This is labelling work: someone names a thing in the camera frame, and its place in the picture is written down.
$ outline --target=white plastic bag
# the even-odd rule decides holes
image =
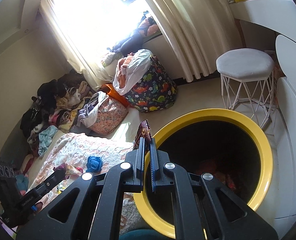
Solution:
[[[102,91],[97,92],[97,94],[98,94],[98,103],[95,105],[95,107],[90,112],[88,112],[88,108],[86,109],[87,116],[82,121],[83,124],[87,128],[89,128],[90,126],[92,126],[96,122],[97,117],[98,117],[98,109],[99,109],[99,107],[109,97],[109,95],[107,95],[106,93],[104,93]]]
[[[117,73],[113,81],[113,87],[120,94],[124,95],[128,93],[131,88],[144,76],[151,66],[150,56],[153,56],[152,52],[147,49],[140,49],[136,52],[129,63],[126,71],[126,85],[124,88],[119,87],[117,79]]]

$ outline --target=teal fabric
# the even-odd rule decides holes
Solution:
[[[58,128],[54,125],[49,126],[46,130],[39,133],[39,150],[38,154],[43,157],[51,144],[52,138],[57,132]]]
[[[21,191],[21,190],[27,191],[28,190],[29,180],[24,174],[16,175],[16,180],[17,180],[17,187],[18,187],[19,191]]]
[[[119,236],[119,240],[171,240],[153,229],[139,229]]]

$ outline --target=orange bag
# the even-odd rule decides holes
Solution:
[[[104,84],[101,86],[101,88],[103,92],[122,103],[124,107],[127,108],[129,106],[129,102],[125,99],[124,96],[118,94],[112,84]]]

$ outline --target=yellow rim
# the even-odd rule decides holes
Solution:
[[[166,126],[160,129],[155,135],[155,142],[157,148],[173,133],[180,130],[181,128],[201,121],[217,120],[230,122],[241,129],[243,129],[254,141],[258,148],[260,156],[260,177],[257,188],[248,202],[248,206],[254,211],[259,207],[262,200],[264,199],[272,177],[272,152],[270,144],[264,132],[260,127],[252,121],[250,118],[243,114],[227,109],[203,109],[198,110],[189,114],[185,114]],[[145,176],[146,171],[150,162],[149,154],[145,157]],[[142,215],[143,219],[156,231],[161,234],[175,238],[174,226],[164,221],[151,207],[145,188],[141,193],[134,193],[134,199],[138,211]]]

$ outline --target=baseboard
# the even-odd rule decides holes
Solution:
[[[177,84],[177,86],[181,86],[181,85],[186,85],[193,82],[198,82],[198,81],[203,81],[203,80],[218,78],[218,77],[220,77],[220,73],[216,70],[214,73],[210,74],[209,76],[206,76],[206,77],[201,76],[201,78],[199,79],[196,79],[195,75],[193,75],[192,82],[187,82],[184,78],[176,78],[174,79],[174,82]]]

